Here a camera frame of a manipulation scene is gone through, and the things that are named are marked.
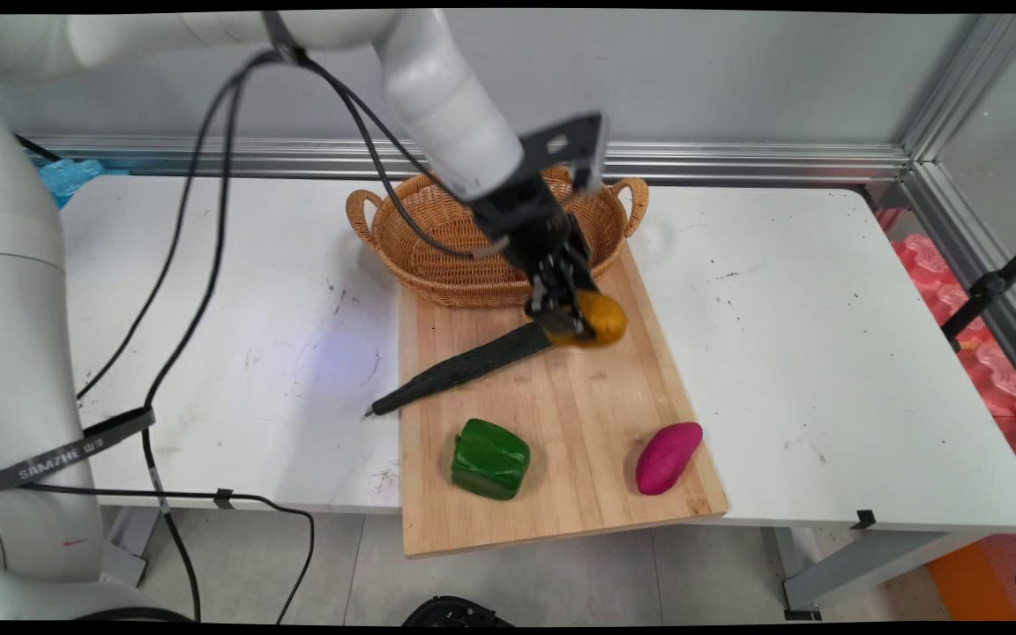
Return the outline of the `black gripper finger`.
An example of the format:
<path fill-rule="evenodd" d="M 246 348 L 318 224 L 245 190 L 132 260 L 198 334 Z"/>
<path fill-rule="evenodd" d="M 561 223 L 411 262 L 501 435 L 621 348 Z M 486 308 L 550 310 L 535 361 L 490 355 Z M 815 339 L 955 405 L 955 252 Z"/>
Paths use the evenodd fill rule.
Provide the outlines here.
<path fill-rule="evenodd" d="M 598 287 L 590 273 L 588 256 L 584 256 L 580 250 L 565 250 L 564 265 L 570 289 L 570 314 L 575 321 L 575 336 L 579 341 L 597 341 L 597 329 L 587 316 L 587 301 L 598 294 Z"/>
<path fill-rule="evenodd" d="M 575 269 L 564 258 L 545 258 L 531 281 L 526 314 L 535 323 L 581 323 Z"/>

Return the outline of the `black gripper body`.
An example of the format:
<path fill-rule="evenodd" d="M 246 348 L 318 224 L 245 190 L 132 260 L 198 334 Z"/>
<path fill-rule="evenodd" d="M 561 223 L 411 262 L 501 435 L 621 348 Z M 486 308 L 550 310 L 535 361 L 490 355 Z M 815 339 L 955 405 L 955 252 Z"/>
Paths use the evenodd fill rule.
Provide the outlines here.
<path fill-rule="evenodd" d="M 469 202 L 477 228 L 492 243 L 507 241 L 501 256 L 526 276 L 549 258 L 588 273 L 590 249 L 576 218 L 557 201 L 542 173 L 500 186 Z"/>

